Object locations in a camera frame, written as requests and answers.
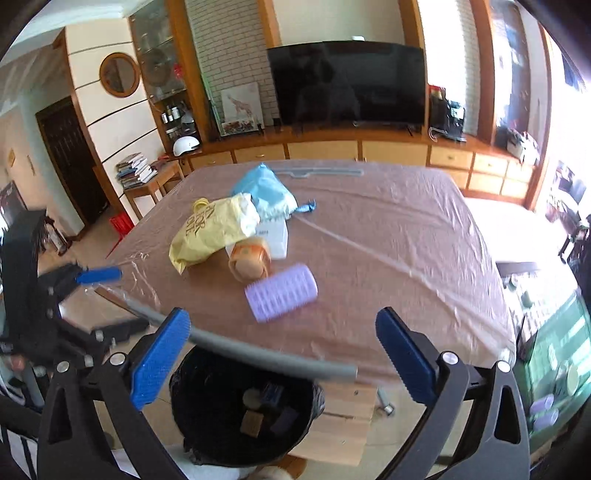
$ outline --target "blue plastic bag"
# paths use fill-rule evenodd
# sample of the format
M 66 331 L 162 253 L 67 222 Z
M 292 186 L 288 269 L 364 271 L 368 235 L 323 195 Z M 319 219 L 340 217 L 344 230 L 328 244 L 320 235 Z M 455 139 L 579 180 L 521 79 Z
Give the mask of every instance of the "blue plastic bag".
M 234 185 L 232 193 L 250 193 L 261 222 L 288 219 L 297 209 L 293 194 L 264 163 L 253 168 Z

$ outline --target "television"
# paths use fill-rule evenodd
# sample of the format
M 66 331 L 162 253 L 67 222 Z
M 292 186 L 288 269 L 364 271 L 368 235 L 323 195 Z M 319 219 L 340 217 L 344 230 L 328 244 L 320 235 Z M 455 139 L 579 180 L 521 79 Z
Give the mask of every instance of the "television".
M 284 125 L 379 122 L 423 125 L 422 49 L 371 41 L 326 41 L 270 48 Z

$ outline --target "white helmet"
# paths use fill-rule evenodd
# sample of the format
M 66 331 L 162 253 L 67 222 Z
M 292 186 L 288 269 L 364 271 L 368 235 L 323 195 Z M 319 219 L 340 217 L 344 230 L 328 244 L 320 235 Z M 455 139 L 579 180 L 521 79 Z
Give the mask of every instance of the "white helmet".
M 179 157 L 183 153 L 195 150 L 198 146 L 199 140 L 195 137 L 181 137 L 174 143 L 173 154 L 175 157 Z

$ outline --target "trash bin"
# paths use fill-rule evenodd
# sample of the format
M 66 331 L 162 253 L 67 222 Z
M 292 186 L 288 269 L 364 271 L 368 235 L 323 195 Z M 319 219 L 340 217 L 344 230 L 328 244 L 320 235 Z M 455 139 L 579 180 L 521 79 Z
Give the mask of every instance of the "trash bin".
M 324 409 L 322 388 L 313 381 L 252 367 L 197 346 L 183 359 L 169 388 L 184 445 L 201 464 L 246 467 L 273 462 L 302 440 Z M 243 401 L 252 389 L 261 393 L 259 408 L 249 409 Z M 270 402 L 264 396 L 269 389 L 274 392 Z M 256 412 L 258 419 L 262 414 L 255 436 L 241 431 L 247 411 Z

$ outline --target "brick wall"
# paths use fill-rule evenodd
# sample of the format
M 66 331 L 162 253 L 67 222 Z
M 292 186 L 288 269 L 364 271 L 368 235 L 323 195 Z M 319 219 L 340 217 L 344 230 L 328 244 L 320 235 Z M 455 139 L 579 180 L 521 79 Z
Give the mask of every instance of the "brick wall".
M 466 107 L 464 132 L 476 135 L 480 111 L 480 51 L 470 0 L 418 0 L 427 78 Z
M 256 0 L 185 0 L 202 75 L 224 121 L 221 91 L 257 82 L 265 125 L 279 117 Z

